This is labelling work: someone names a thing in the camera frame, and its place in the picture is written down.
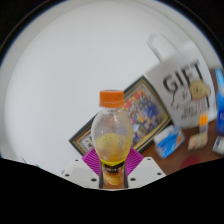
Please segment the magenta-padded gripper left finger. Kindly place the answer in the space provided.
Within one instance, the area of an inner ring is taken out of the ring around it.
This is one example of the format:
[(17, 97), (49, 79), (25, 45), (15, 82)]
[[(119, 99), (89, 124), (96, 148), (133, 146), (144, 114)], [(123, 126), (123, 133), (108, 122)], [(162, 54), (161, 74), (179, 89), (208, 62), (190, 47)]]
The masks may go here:
[(84, 188), (101, 187), (101, 164), (94, 149), (81, 159), (74, 159), (63, 173), (63, 177)]

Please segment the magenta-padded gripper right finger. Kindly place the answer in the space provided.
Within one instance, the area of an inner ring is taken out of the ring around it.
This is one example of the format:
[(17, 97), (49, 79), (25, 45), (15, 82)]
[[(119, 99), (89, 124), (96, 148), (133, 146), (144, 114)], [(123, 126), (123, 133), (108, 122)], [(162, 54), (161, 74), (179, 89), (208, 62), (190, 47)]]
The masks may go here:
[(125, 188), (143, 187), (165, 176), (152, 157), (144, 157), (135, 149), (130, 150), (125, 162)]

